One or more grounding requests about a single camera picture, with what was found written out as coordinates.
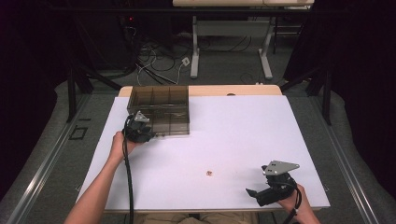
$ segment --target black cable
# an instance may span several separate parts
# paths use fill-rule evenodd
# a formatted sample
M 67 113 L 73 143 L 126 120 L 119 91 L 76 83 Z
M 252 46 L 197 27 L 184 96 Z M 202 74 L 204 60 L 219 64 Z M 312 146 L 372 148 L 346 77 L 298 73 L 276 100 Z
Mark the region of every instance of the black cable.
M 291 210 L 289 216 L 283 222 L 283 224 L 288 224 L 297 215 L 298 208 L 300 207 L 301 202 L 303 201 L 302 193 L 297 188 L 297 186 L 293 186 L 292 184 L 289 184 L 289 183 L 272 182 L 272 184 L 287 185 L 287 186 L 292 187 L 293 189 L 297 190 L 297 197 L 296 197 L 296 203 L 294 205 L 294 208 Z
M 126 139 L 126 130 L 128 126 L 128 121 L 131 120 L 134 117 L 134 115 L 130 115 L 126 118 L 125 123 L 124 123 L 124 129 L 122 130 L 123 133 L 123 144 L 122 144 L 122 152 L 125 160 L 125 167 L 126 167 L 126 173 L 128 176 L 128 191 L 129 191 L 129 223 L 133 224 L 134 223 L 134 187 L 132 185 L 132 175 L 131 175 L 131 167 L 129 164 L 129 159 L 128 159 L 128 144 L 127 144 L 127 139 Z

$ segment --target gray floor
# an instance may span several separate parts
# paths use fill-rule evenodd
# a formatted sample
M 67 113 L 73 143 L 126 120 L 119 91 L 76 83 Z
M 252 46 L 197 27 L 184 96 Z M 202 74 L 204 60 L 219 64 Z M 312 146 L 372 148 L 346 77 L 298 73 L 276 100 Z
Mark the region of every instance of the gray floor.
M 248 48 L 241 52 L 205 51 L 207 47 L 231 49 L 242 39 L 243 37 L 213 37 L 204 40 L 202 45 L 206 46 L 202 46 L 198 78 L 190 79 L 190 67 L 182 67 L 179 84 L 283 84 L 282 75 L 295 37 L 281 36 L 276 54 L 269 54 L 274 75 L 272 80 L 263 78 L 257 52 L 262 44 L 260 38 L 253 38 Z M 248 41 L 249 38 L 237 49 L 243 49 Z M 172 60 L 159 57 L 154 63 L 156 68 L 172 67 L 169 71 L 159 73 L 176 80 L 181 59 L 185 56 L 191 58 L 191 51 L 184 47 L 189 43 L 176 46 L 177 56 L 182 56 L 175 60 L 175 66 L 172 66 Z M 106 71 L 104 74 L 112 76 L 114 72 Z M 121 85 L 138 85 L 137 73 L 133 72 L 114 81 Z M 139 75 L 139 82 L 143 85 L 154 84 L 144 73 Z M 76 188 L 87 174 L 96 143 L 106 122 L 106 115 L 117 94 L 101 82 L 92 80 L 92 84 L 95 87 L 93 94 L 78 95 L 80 110 L 69 124 L 65 123 L 68 112 L 66 83 L 56 89 L 58 102 L 52 117 L 25 167 L 0 203 L 0 223 L 7 223 L 9 220 L 59 223 L 67 216 L 78 195 Z M 301 83 L 284 94 L 288 96 L 321 181 L 328 189 L 331 207 L 317 211 L 319 219 L 323 223 L 396 223 L 396 202 L 377 184 L 353 145 L 343 100 L 332 93 L 332 126 L 329 127 L 319 114 L 320 97 L 307 97 L 304 93 L 306 85 L 305 82 Z M 63 138 L 76 125 L 87 128 L 84 139 L 68 140 L 68 136 Z M 42 169 L 43 162 L 47 161 L 54 150 L 57 153 L 52 157 L 53 165 L 48 167 L 48 175 L 38 176 L 37 171 Z M 45 184 L 37 187 L 36 197 L 28 198 L 28 186 L 37 177 L 42 177 Z M 31 200 L 30 203 L 23 201 L 26 198 Z M 367 203 L 360 203 L 359 200 L 367 200 Z M 24 208 L 23 213 L 17 213 L 21 207 Z M 278 222 L 283 221 L 285 215 L 281 211 L 274 212 Z M 261 213 L 260 217 L 261 223 L 275 223 L 270 213 Z M 105 214 L 102 222 L 123 223 L 124 218 L 124 214 Z

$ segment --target small object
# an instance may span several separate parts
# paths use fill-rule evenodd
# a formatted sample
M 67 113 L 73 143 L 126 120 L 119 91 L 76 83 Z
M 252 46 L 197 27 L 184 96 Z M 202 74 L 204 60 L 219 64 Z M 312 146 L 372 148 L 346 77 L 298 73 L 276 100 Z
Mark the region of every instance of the small object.
M 190 59 L 188 57 L 185 57 L 183 60 L 181 60 L 184 64 L 184 66 L 187 66 L 190 64 Z

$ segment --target white paper sheet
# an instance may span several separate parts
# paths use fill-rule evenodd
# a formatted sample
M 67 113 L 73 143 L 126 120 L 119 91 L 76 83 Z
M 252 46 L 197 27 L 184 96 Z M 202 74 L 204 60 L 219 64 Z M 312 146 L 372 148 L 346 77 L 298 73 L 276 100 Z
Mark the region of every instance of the white paper sheet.
M 115 98 L 80 195 L 105 163 L 128 116 L 128 100 Z M 190 97 L 190 118 L 190 135 L 152 139 L 130 155 L 136 211 L 260 209 L 245 189 L 269 188 L 261 167 L 270 161 L 300 164 L 290 174 L 304 185 L 311 205 L 330 206 L 285 96 Z M 106 210 L 128 209 L 122 163 Z

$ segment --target table leg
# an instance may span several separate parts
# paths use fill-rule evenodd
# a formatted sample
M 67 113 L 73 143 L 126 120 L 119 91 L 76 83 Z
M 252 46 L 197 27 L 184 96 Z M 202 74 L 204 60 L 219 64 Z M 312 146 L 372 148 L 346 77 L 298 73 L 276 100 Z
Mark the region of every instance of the table leg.
M 262 49 L 259 49 L 260 59 L 262 60 L 262 71 L 264 72 L 266 79 L 272 79 L 272 72 L 270 64 L 267 59 L 267 52 L 271 41 L 272 32 L 274 30 L 274 25 L 272 24 L 272 18 L 268 21 L 267 34 L 265 35 L 265 41 L 262 44 Z
M 197 18 L 192 17 L 192 60 L 191 60 L 191 78 L 198 78 L 198 61 L 199 61 L 199 49 L 198 49 L 198 34 L 197 34 Z

